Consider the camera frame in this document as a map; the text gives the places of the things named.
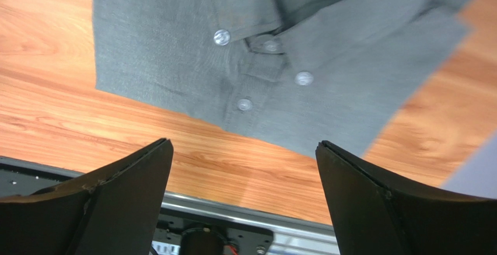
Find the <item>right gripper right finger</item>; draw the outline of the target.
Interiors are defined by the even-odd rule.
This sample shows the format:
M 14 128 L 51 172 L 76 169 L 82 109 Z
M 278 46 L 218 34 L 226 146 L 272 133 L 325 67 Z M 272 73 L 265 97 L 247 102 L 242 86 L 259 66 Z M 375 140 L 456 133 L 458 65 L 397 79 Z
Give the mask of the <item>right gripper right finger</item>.
M 341 254 L 496 253 L 496 200 L 408 179 L 328 141 L 316 160 Z

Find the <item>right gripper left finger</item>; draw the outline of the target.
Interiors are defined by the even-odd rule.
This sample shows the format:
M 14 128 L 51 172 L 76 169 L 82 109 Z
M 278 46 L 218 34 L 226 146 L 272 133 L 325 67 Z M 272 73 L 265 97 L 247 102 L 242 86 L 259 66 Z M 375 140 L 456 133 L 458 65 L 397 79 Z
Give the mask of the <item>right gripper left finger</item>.
M 2 254 L 148 254 L 172 166 L 159 139 L 97 170 L 1 199 Z

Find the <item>grey long sleeve shirt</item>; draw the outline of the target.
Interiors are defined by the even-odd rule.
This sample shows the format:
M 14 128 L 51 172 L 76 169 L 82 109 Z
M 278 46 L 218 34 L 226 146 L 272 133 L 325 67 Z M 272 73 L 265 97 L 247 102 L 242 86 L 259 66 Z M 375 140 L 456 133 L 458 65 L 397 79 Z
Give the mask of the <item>grey long sleeve shirt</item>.
M 96 87 L 313 156 L 362 155 L 469 0 L 93 0 Z

